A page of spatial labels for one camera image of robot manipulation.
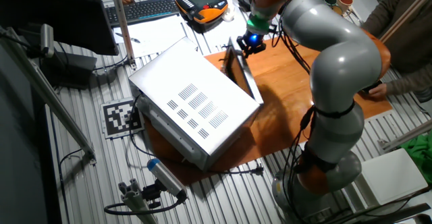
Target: computer monitor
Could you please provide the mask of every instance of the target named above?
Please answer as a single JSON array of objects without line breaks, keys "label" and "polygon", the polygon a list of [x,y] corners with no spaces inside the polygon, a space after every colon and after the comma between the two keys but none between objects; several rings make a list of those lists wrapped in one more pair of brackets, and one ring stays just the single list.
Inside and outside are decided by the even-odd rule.
[{"label": "computer monitor", "polygon": [[99,54],[118,55],[101,0],[0,0],[0,26],[53,27],[54,40]]}]

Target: orange handheld controller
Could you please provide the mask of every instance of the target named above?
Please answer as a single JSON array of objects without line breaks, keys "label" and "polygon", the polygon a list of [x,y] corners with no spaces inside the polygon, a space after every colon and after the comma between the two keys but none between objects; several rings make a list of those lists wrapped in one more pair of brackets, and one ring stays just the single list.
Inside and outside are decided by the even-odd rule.
[{"label": "orange handheld controller", "polygon": [[195,20],[200,24],[214,22],[228,8],[227,0],[175,0],[175,2],[189,20]]}]

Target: white metal box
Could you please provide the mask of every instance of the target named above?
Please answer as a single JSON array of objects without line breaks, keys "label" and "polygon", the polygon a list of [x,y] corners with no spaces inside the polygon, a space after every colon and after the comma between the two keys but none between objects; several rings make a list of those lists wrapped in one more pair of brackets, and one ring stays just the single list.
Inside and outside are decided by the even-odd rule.
[{"label": "white metal box", "polygon": [[129,77],[137,107],[188,161],[206,171],[259,104],[183,38]]}]

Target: sleeve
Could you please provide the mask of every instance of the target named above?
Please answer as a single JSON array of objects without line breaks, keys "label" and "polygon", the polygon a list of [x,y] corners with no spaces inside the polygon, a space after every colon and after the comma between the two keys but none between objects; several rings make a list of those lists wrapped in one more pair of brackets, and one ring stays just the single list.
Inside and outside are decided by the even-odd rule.
[{"label": "sleeve", "polygon": [[372,11],[362,28],[378,37],[390,24],[399,0],[382,0]]},{"label": "sleeve", "polygon": [[432,63],[420,70],[387,83],[387,94],[404,94],[432,86]]}]

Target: blue light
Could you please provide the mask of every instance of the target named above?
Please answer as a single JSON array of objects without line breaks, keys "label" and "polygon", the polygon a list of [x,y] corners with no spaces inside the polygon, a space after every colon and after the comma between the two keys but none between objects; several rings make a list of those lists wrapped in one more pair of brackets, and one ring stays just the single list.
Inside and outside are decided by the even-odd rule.
[{"label": "blue light", "polygon": [[257,40],[258,40],[258,35],[256,35],[256,34],[253,34],[253,35],[249,38],[249,41],[252,42],[252,43],[256,43]]}]

